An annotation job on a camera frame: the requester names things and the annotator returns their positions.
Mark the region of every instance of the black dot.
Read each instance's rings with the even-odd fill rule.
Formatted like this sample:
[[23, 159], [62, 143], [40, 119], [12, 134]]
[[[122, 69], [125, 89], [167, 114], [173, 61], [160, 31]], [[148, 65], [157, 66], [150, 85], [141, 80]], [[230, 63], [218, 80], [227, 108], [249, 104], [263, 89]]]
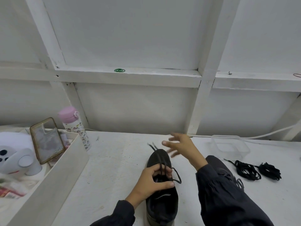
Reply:
[[4, 155], [6, 155], [7, 154], [7, 150], [2, 150], [2, 151], [0, 151], [0, 156], [4, 156]]

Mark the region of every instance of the white wooden beam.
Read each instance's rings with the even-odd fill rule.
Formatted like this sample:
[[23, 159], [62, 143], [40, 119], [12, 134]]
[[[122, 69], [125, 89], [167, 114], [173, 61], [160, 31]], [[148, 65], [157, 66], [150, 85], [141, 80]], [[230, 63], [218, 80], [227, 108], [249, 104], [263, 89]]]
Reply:
[[114, 72], [114, 67], [102, 69], [66, 68], [45, 70], [37, 64], [14, 64], [0, 62], [0, 79], [35, 80], [74, 83], [108, 83], [142, 86], [172, 86], [196, 88], [201, 76], [196, 70], [169, 70], [150, 68], [124, 68], [125, 72]]
[[224, 48], [233, 24], [240, 0], [213, 0], [211, 6], [204, 50], [198, 71], [202, 76], [200, 86], [194, 92], [195, 101], [188, 113], [185, 132], [196, 134], [206, 110], [206, 103], [219, 67]]
[[301, 92], [301, 78], [289, 73], [217, 72], [213, 88]]
[[7, 7], [14, 13], [8, 19], [29, 42], [41, 63], [47, 69], [65, 65], [55, 32], [42, 0], [7, 0]]
[[272, 132], [294, 125], [293, 128], [275, 133], [270, 136], [271, 140], [292, 141], [293, 138], [301, 131], [301, 97], [300, 95], [286, 110], [277, 124], [273, 127]]
[[55, 94], [56, 98], [59, 100], [61, 107], [62, 108], [67, 106], [75, 107], [80, 114], [82, 124], [86, 129], [89, 128], [85, 111], [78, 97], [74, 83], [50, 82], [50, 85], [52, 86], [53, 93]]

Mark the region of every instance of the vertical beam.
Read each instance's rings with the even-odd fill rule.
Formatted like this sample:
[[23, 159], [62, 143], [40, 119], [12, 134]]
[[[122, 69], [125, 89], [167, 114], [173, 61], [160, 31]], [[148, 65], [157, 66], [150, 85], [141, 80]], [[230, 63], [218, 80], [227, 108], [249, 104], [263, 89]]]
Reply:
[[300, 95], [286, 110], [277, 124], [272, 128], [272, 132], [294, 125], [293, 128], [275, 133], [270, 136], [271, 140], [291, 141], [299, 132], [301, 132], [301, 97]]
[[82, 124], [87, 129], [89, 124], [85, 115], [85, 111], [82, 107], [82, 103], [78, 97], [77, 91], [75, 89], [74, 83], [65, 82], [49, 82], [53, 88], [56, 98], [62, 108], [66, 106], [74, 106], [80, 114]]
[[42, 0], [6, 0], [12, 12], [10, 23], [29, 42], [47, 69], [66, 65]]
[[213, 0], [204, 37], [204, 49], [198, 71], [201, 83], [194, 91], [194, 102], [188, 113], [185, 133], [196, 134], [206, 110], [206, 103], [226, 46], [240, 0]]

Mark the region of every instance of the table surface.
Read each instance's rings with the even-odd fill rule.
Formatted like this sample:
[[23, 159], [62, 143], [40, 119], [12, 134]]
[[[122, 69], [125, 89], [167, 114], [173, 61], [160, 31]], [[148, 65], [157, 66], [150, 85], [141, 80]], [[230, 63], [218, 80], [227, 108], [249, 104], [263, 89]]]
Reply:
[[[52, 226], [89, 226], [110, 215], [118, 200], [125, 199], [136, 184], [153, 150], [168, 136], [88, 131], [92, 147], [89, 162], [78, 178]], [[210, 155], [210, 138], [192, 138], [195, 146], [206, 157]], [[300, 225], [301, 222], [301, 143], [251, 140], [251, 149], [243, 162], [260, 165], [268, 162], [280, 169], [282, 179], [273, 181], [262, 177], [258, 181], [241, 178], [246, 194], [261, 207], [275, 226]], [[171, 160], [182, 184], [176, 183], [179, 209], [175, 226], [204, 225], [198, 201], [195, 170], [182, 156]], [[235, 167], [225, 162], [236, 178]], [[134, 225], [143, 225], [143, 203], [136, 209]]]

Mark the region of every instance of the hello kitty bottle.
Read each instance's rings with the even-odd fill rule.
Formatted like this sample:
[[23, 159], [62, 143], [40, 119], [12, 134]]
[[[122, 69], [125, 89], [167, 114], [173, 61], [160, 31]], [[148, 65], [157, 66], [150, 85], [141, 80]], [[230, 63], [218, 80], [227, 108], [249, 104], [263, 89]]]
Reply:
[[79, 112], [76, 111], [73, 106], [68, 106], [58, 112], [58, 117], [62, 121], [67, 132], [78, 133], [81, 136], [82, 142], [88, 151], [91, 148], [91, 144], [85, 128], [82, 125], [82, 121], [80, 120]]

